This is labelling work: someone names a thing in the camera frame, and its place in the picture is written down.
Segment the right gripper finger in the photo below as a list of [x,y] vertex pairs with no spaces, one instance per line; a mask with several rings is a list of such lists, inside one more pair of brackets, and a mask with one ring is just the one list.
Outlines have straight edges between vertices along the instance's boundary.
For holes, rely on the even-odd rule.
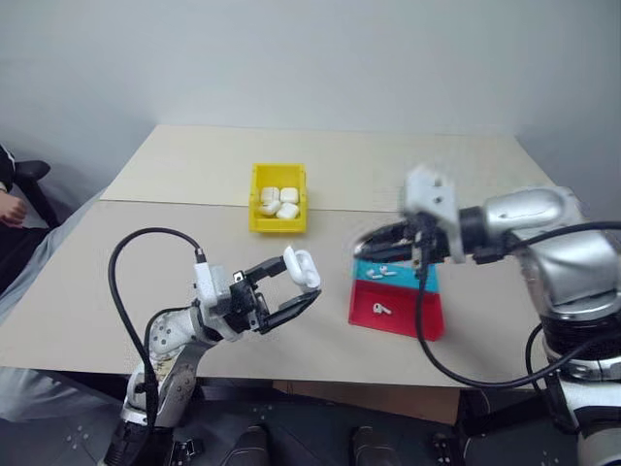
[[355,244],[355,250],[395,250],[409,249],[408,223],[404,220],[387,225],[363,234]]
[[412,245],[409,242],[372,243],[366,242],[354,248],[355,259],[373,263],[396,263],[411,261]]

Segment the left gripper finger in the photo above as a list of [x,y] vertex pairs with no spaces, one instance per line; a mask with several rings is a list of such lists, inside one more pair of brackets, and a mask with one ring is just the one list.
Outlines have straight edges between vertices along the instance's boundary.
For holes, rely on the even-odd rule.
[[305,292],[280,305],[275,313],[269,314],[264,319],[263,333],[269,333],[302,314],[320,294],[320,289]]
[[252,287],[265,279],[275,277],[287,270],[282,256],[271,257],[245,271],[245,279]]

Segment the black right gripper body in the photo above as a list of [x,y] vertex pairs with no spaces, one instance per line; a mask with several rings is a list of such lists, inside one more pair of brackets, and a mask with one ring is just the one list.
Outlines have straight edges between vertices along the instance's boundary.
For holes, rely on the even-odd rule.
[[451,256],[447,233],[440,222],[429,214],[406,217],[406,238],[411,241],[414,265],[437,264]]

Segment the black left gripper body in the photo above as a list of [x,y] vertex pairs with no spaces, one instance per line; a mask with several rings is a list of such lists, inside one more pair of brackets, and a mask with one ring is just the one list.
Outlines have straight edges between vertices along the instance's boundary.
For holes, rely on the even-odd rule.
[[248,269],[234,273],[233,282],[229,283],[224,269],[212,270],[216,295],[212,307],[214,340],[238,340],[245,331],[258,326],[256,313],[267,306],[257,292],[257,283],[268,276],[266,269]]

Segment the bystander bare hand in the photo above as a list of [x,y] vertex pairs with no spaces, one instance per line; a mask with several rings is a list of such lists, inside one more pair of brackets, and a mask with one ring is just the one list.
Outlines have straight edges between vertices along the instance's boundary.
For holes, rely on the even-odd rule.
[[24,202],[8,192],[0,191],[0,220],[9,227],[21,227],[27,217]]

